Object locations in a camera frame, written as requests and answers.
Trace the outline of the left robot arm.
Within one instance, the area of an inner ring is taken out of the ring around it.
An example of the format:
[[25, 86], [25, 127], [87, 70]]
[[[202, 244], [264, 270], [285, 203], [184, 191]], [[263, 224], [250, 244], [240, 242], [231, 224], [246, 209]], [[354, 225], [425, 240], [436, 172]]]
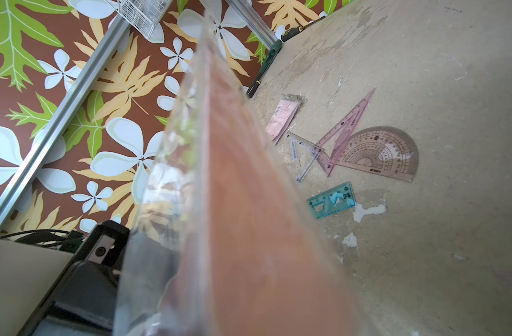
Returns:
[[111, 335], [129, 230], [34, 229], [0, 236], [0, 335]]

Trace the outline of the green transparent straight ruler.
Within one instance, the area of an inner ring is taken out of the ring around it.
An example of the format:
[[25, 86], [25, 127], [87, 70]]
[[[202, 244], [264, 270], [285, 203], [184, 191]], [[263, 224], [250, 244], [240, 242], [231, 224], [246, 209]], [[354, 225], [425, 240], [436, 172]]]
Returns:
[[356, 205], [351, 182], [345, 182], [306, 200], [312, 214], [320, 219]]

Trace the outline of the pink ruler set pouch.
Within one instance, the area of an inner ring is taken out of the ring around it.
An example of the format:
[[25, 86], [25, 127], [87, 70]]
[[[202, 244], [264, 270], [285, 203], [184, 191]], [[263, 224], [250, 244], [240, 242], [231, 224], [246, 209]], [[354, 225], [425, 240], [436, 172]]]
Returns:
[[376, 335], [205, 13], [121, 268], [114, 335]]
[[277, 144], [279, 142], [303, 103], [304, 98], [302, 96], [282, 96], [266, 126], [266, 132], [268, 136], [271, 137], [273, 144]]

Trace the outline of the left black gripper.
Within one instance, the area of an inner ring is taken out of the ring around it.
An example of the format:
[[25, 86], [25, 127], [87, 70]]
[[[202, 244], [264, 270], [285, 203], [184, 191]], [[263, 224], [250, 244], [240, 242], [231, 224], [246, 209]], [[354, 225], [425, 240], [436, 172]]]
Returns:
[[114, 221], [96, 225], [18, 334], [113, 334], [119, 271], [129, 233]]

